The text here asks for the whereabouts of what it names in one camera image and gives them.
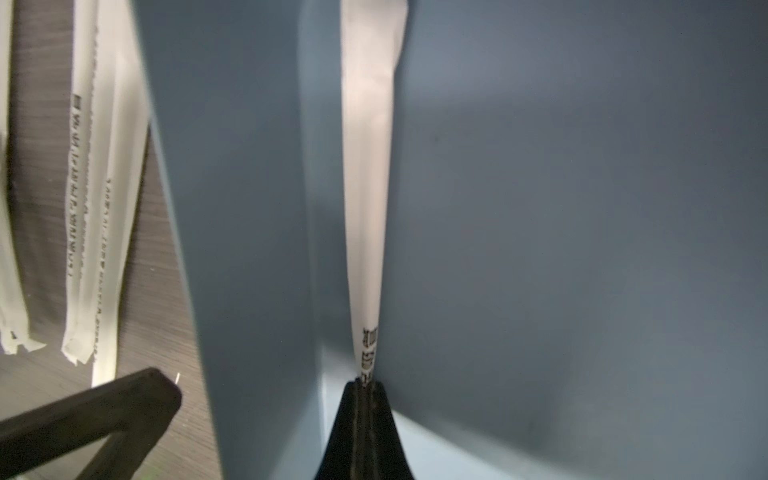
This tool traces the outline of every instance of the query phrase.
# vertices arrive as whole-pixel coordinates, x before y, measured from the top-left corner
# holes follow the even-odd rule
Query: gray panel
[[[338,7],[307,3],[316,314],[351,352]],[[450,423],[608,478],[766,477],[763,3],[411,9],[376,370],[393,405],[479,455]]]
[[[299,2],[134,9],[223,472],[310,478],[321,445]]]

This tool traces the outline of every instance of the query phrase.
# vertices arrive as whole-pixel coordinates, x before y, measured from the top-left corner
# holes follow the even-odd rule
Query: white paper strip
[[[85,190],[84,238],[80,266],[77,317],[61,351],[86,363],[93,353],[96,336],[96,285],[101,250],[101,205],[107,175],[111,136],[112,101],[117,34],[118,4],[98,3],[96,15],[95,73],[91,92],[91,139],[88,152],[88,179]]]
[[[29,338],[29,315],[19,281],[6,201],[12,21],[13,1],[0,0],[0,345],[6,354],[16,354],[19,345],[29,352],[45,346]]]
[[[91,139],[91,91],[94,77],[97,0],[75,0],[72,44],[72,93],[69,108],[69,169],[66,192],[67,323],[61,351],[77,365],[83,347],[73,344],[80,305],[80,267],[85,232],[85,191]]]
[[[93,386],[114,380],[117,372],[120,292],[149,126],[149,103],[131,14],[125,0],[117,3],[119,39],[109,165],[101,212]]]
[[[376,358],[394,76],[407,16],[407,0],[341,0],[347,280],[364,383]]]

